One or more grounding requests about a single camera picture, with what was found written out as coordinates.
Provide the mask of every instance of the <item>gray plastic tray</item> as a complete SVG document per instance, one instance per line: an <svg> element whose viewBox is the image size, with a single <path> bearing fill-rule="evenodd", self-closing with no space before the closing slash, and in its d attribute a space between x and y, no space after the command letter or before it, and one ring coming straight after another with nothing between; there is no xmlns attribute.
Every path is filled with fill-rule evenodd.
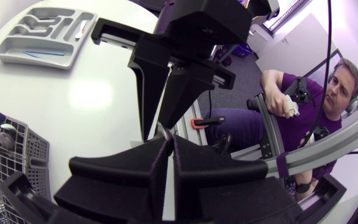
<svg viewBox="0 0 358 224"><path fill-rule="evenodd" d="M69 69L96 18L95 13L76 9L33 8L0 44L0 59L7 63ZM77 39L75 35L82 21L86 21L86 25Z"/></svg>

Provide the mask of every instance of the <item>window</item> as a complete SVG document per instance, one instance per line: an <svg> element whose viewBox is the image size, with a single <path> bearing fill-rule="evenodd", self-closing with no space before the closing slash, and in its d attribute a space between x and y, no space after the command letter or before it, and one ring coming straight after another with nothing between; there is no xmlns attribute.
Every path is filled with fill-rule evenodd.
<svg viewBox="0 0 358 224"><path fill-rule="evenodd" d="M273 34L278 28L284 25L285 21L293 15L293 13L300 9L300 6L310 0L278 0L280 5L280 13L277 17L264 22L264 27Z"/></svg>

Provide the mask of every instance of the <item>headphones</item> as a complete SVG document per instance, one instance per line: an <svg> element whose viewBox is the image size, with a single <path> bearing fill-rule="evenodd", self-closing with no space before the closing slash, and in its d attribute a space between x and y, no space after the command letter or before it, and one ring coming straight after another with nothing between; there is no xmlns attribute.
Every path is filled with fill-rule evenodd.
<svg viewBox="0 0 358 224"><path fill-rule="evenodd" d="M334 71L329 75L328 77L328 83L331 82L331 80L334 78L334 75L336 73L336 70L341 66L342 64L337 64L335 65L334 67ZM346 107L345 111L350 113L356 106L357 106L357 103L358 103L358 95L353 97L351 99L351 101L349 102L349 105Z"/></svg>

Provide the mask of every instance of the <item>purple strap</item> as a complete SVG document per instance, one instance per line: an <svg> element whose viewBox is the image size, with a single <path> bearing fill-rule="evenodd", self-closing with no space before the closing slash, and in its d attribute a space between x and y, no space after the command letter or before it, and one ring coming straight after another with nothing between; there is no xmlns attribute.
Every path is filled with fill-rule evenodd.
<svg viewBox="0 0 358 224"><path fill-rule="evenodd" d="M287 160L285 159L285 156L287 154L288 154L287 152L283 152L276 158L278 176L281 178L289 176L288 168L287 168Z"/></svg>

